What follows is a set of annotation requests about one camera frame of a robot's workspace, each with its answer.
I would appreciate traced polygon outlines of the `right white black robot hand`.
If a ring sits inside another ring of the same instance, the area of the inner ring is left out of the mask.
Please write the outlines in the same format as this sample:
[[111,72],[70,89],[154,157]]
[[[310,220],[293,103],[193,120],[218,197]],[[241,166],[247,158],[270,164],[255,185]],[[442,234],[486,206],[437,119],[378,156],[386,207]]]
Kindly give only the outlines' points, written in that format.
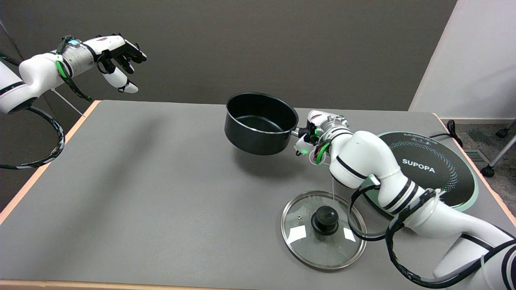
[[294,145],[297,156],[308,155],[311,152],[312,156],[315,156],[326,151],[323,147],[330,147],[332,141],[341,137],[347,140],[353,133],[343,115],[311,110],[306,126],[297,127],[291,131],[291,135],[298,138]]

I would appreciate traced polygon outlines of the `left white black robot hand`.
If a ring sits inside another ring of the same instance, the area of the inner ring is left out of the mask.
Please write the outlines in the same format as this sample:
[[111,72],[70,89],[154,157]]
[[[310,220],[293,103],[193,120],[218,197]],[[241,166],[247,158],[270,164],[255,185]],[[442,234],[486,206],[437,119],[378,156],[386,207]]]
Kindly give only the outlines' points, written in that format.
[[138,92],[137,85],[127,77],[127,73],[135,72],[132,62],[141,64],[147,61],[147,55],[138,44],[129,42],[120,34],[98,36],[82,44],[90,50],[98,71],[111,86],[121,93]]

